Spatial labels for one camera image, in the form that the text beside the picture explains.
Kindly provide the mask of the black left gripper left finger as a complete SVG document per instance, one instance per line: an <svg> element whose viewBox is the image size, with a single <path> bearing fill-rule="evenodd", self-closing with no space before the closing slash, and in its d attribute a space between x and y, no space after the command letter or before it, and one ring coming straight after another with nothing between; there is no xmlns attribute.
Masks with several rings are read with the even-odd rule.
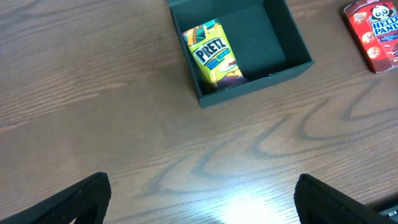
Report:
<svg viewBox="0 0 398 224"><path fill-rule="evenodd" d="M1 221L1 224L102 224L111 199L108 175L97 172Z"/></svg>

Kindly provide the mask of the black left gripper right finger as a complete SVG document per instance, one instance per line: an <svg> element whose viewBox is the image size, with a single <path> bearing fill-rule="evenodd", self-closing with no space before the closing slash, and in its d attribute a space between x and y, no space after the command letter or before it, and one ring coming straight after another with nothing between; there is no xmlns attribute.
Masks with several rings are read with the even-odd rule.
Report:
<svg viewBox="0 0 398 224"><path fill-rule="evenodd" d="M294 202L301 224L397 224L309 174L300 175Z"/></svg>

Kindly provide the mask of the black gift box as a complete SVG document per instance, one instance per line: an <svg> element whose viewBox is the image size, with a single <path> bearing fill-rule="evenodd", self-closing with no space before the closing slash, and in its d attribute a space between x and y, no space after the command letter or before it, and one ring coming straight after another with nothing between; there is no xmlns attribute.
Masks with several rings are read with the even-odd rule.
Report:
<svg viewBox="0 0 398 224"><path fill-rule="evenodd" d="M178 40L201 108L297 78L315 62L285 0L168 0ZM247 80L214 90L206 83L182 32L218 19Z"/></svg>

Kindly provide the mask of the red Hello Panda box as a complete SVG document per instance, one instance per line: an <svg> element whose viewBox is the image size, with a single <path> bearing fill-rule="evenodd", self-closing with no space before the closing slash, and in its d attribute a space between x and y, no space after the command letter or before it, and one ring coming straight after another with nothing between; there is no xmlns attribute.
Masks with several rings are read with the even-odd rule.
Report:
<svg viewBox="0 0 398 224"><path fill-rule="evenodd" d="M343 13L369 69L379 73L397 68L397 9L393 1L356 1Z"/></svg>

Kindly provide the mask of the green Pretz snack box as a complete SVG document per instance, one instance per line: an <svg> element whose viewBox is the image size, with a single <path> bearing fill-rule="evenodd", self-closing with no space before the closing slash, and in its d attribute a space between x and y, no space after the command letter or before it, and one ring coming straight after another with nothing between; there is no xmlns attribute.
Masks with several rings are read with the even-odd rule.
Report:
<svg viewBox="0 0 398 224"><path fill-rule="evenodd" d="M213 91L246 83L223 26L213 19L182 32L204 82Z"/></svg>

